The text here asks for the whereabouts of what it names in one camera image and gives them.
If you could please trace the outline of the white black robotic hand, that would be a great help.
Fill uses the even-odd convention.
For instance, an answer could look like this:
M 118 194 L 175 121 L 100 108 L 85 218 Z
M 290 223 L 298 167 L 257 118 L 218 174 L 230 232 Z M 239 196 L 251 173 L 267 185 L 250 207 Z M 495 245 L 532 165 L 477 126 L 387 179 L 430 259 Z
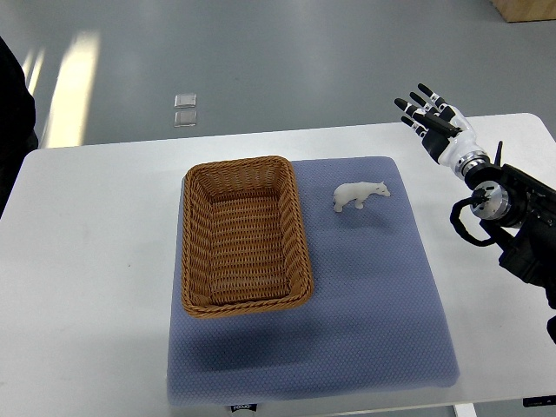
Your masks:
M 490 161 L 460 110 L 426 85 L 420 83 L 407 100 L 396 98 L 394 104 L 402 112 L 401 121 L 420 138 L 430 157 L 460 179 L 472 167 Z

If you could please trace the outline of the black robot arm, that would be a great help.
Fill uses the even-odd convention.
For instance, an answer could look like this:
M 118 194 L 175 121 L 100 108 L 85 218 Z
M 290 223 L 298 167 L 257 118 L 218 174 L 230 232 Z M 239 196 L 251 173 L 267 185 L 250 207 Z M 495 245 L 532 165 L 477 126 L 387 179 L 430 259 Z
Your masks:
M 503 143 L 491 162 L 479 155 L 463 165 L 472 194 L 453 205 L 455 232 L 477 247 L 498 245 L 499 265 L 523 282 L 545 290 L 555 308 L 555 190 L 522 170 L 501 162 Z M 460 219 L 469 207 L 488 237 L 471 235 Z

